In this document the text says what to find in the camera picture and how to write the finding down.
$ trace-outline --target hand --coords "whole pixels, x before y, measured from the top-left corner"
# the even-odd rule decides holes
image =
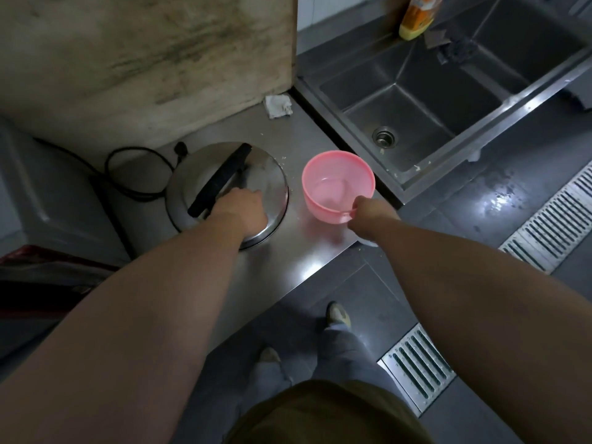
[[[237,215],[240,218],[245,238],[257,235],[267,226],[260,190],[252,192],[246,188],[233,188],[216,201],[208,219],[222,214]]]
[[[380,220],[385,218],[401,220],[395,209],[382,199],[358,196],[353,201],[353,208],[356,209],[356,212],[347,227],[354,231],[358,237],[366,240],[376,241],[376,232],[381,227]]]

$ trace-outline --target pink plastic bowl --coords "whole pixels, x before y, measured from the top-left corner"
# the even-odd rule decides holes
[[[368,164],[355,154],[327,151],[306,164],[302,188],[308,210],[317,219],[341,224],[351,220],[357,196],[372,198],[376,180]]]

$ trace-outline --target wooden cutting board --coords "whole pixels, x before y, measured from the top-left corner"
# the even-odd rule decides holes
[[[99,166],[157,148],[292,85],[295,6],[0,0],[0,113]]]

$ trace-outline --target stainless steel sink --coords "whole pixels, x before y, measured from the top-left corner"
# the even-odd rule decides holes
[[[457,53],[378,19],[298,58],[296,89],[403,203],[592,66],[588,30],[538,0],[453,1],[432,28]]]

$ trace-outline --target forearm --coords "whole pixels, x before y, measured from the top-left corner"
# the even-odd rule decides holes
[[[0,385],[0,434],[15,443],[167,442],[242,239],[240,220],[219,216],[111,276]]]
[[[523,439],[559,442],[589,433],[578,412],[592,407],[590,304],[500,251],[381,221],[376,241],[462,379]]]

